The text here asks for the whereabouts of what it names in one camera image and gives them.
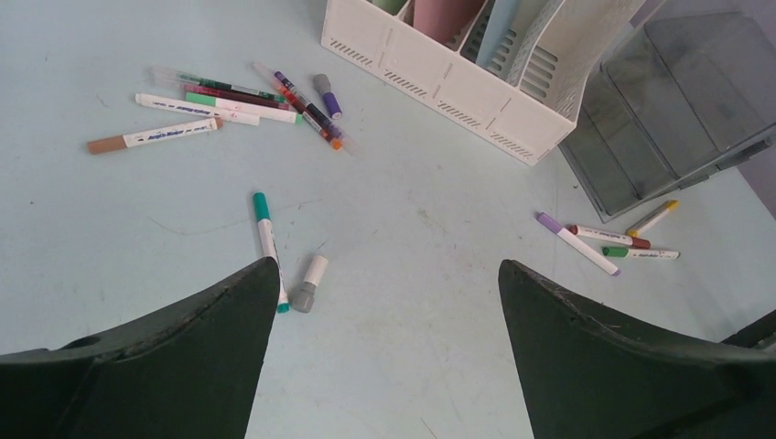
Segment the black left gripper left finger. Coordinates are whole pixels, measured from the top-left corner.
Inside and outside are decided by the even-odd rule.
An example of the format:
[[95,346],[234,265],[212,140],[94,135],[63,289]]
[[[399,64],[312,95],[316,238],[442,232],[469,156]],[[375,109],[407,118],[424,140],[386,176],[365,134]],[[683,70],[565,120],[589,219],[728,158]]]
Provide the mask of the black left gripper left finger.
[[117,327],[1,358],[4,438],[242,438],[279,291],[263,258]]

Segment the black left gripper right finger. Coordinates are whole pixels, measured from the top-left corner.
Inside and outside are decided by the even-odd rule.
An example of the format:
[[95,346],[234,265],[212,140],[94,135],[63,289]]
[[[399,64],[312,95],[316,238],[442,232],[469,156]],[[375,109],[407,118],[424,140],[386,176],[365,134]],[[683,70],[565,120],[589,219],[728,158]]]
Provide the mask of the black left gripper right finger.
[[775,317],[711,342],[505,260],[501,306],[537,438],[772,438]]

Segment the blue clipboard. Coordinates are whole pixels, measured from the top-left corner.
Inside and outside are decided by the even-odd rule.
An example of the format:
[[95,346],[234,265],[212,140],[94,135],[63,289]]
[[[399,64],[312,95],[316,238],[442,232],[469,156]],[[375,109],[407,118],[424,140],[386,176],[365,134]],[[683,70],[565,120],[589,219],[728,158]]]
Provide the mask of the blue clipboard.
[[510,29],[521,3],[521,0],[492,1],[487,26],[475,61],[478,66],[486,68],[490,64],[502,39]]

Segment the pink clipboard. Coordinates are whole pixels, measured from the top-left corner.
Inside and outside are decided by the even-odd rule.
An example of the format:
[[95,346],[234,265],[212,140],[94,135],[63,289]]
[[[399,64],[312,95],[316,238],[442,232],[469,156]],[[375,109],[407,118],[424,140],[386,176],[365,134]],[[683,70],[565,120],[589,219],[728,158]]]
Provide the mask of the pink clipboard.
[[483,0],[416,0],[414,28],[447,43],[481,10]]

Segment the green clipboard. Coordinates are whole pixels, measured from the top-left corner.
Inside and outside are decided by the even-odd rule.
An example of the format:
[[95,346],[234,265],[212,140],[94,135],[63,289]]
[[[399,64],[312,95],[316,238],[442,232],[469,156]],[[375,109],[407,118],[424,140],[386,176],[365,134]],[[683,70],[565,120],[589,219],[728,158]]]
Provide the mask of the green clipboard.
[[371,0],[373,5],[394,16],[401,11],[406,2],[407,0]]

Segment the dark red cap marker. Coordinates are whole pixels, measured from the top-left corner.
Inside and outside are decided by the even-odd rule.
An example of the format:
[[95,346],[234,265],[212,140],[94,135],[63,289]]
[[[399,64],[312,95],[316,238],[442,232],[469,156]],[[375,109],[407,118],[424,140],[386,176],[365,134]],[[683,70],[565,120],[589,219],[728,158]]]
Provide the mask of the dark red cap marker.
[[651,243],[647,240],[620,233],[591,229],[579,225],[570,225],[567,229],[580,238],[590,238],[597,241],[616,243],[636,249],[649,250],[652,247]]

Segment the purple cap marker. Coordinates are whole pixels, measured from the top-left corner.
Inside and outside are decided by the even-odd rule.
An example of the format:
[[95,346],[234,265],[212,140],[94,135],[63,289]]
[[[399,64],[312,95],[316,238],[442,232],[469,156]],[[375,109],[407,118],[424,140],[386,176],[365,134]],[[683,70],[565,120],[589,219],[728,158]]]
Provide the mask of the purple cap marker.
[[609,262],[603,255],[594,251],[589,245],[584,243],[576,235],[574,235],[569,229],[562,226],[558,221],[544,212],[540,212],[537,215],[537,220],[555,234],[559,239],[564,241],[567,245],[575,249],[582,254],[589,261],[594,263],[599,269],[604,271],[610,276],[618,276],[620,274],[620,268],[614,263]]

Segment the brown cap marker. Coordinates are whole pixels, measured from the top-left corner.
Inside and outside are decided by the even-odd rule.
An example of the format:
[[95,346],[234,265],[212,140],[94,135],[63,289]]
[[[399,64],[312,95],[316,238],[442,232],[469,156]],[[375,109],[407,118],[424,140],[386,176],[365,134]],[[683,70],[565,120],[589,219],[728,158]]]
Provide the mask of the brown cap marker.
[[123,134],[114,137],[91,141],[87,144],[88,151],[93,155],[105,154],[141,145],[177,139],[193,134],[209,133],[223,127],[220,118],[208,118],[195,122],[180,123],[167,127],[147,130],[134,134]]

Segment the orange gel pen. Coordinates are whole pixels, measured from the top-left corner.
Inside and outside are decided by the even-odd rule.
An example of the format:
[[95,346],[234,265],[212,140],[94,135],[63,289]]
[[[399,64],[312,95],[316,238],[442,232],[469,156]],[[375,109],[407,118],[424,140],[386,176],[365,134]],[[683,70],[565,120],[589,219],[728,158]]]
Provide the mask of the orange gel pen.
[[302,115],[303,119],[329,144],[332,146],[334,150],[341,150],[344,148],[345,144],[345,137],[343,139],[338,138],[333,133],[328,131],[326,128],[323,128],[317,120],[305,110],[305,107],[299,102],[293,94],[290,93],[290,91],[274,76],[274,72],[276,70],[272,70],[268,67],[266,67],[261,62],[254,62],[253,68],[259,73],[259,75],[264,78],[268,83],[270,83],[274,89],[278,92],[280,92],[286,100],[290,103],[290,105],[299,113]]

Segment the light green cap marker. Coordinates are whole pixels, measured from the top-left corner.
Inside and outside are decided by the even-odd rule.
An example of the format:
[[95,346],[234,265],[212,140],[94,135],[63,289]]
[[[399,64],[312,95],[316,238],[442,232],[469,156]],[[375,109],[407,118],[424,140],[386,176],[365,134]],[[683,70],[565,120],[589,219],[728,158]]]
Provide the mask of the light green cap marker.
[[251,103],[237,102],[237,101],[227,100],[219,97],[198,94],[190,91],[186,92],[185,100],[187,102],[209,105],[223,110],[229,110],[234,112],[244,112],[247,114],[257,115],[263,119],[270,119],[278,122],[284,122],[284,123],[303,122],[302,115],[297,113],[294,110],[285,110],[285,109],[279,109],[279,108],[251,104]]

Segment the dark red gel pen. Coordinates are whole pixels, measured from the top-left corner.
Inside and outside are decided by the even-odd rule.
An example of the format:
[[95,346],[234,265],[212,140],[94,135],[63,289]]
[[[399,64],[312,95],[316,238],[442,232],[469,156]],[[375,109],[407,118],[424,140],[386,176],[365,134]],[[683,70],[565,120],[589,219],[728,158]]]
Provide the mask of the dark red gel pen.
[[186,92],[192,92],[200,95],[222,98],[225,100],[230,100],[235,102],[250,103],[254,105],[261,105],[264,107],[276,108],[281,110],[290,110],[290,111],[293,110],[292,106],[286,102],[278,102],[278,101],[274,101],[274,100],[270,100],[270,99],[266,99],[258,96],[253,96],[250,94],[240,94],[239,92],[235,92],[235,91],[223,91],[223,90],[213,89],[209,87],[194,85],[194,84],[182,84],[180,88]]

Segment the purple gel pen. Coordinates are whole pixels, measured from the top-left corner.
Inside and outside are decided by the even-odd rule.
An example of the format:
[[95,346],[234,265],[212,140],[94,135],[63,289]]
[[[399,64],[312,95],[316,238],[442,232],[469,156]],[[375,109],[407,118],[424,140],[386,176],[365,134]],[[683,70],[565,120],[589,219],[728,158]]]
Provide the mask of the purple gel pen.
[[275,71],[274,76],[290,91],[291,94],[295,96],[299,102],[301,102],[301,104],[305,107],[305,110],[309,112],[323,128],[326,128],[340,139],[345,137],[345,133],[336,124],[334,124],[328,118],[328,116],[326,116],[312,101],[310,101],[281,71]]

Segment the white file organizer rack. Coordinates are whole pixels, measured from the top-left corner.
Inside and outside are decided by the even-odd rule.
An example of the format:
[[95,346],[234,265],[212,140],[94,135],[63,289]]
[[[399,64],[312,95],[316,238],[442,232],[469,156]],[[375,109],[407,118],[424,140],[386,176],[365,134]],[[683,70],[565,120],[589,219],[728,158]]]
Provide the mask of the white file organizer rack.
[[430,8],[408,1],[389,12],[369,1],[331,1],[321,43],[412,99],[534,165],[577,127],[587,79],[638,1],[522,1],[491,60],[493,1],[448,42],[429,34]]

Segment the clear grey drawer box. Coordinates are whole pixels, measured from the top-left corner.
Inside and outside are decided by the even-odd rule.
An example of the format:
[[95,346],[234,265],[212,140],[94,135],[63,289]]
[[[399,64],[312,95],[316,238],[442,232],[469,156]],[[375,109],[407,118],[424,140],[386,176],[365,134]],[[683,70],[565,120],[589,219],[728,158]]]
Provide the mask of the clear grey drawer box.
[[728,10],[646,23],[591,75],[561,149],[610,221],[774,140],[774,44]]

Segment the short purple grey marker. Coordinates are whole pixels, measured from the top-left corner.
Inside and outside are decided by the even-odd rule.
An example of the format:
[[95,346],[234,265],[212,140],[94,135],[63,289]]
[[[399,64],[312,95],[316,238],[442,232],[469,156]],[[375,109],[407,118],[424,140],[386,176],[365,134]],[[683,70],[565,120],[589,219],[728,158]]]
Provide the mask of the short purple grey marker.
[[329,77],[326,74],[320,73],[315,75],[312,80],[313,86],[324,102],[330,117],[338,120],[342,116],[342,110],[332,90]]

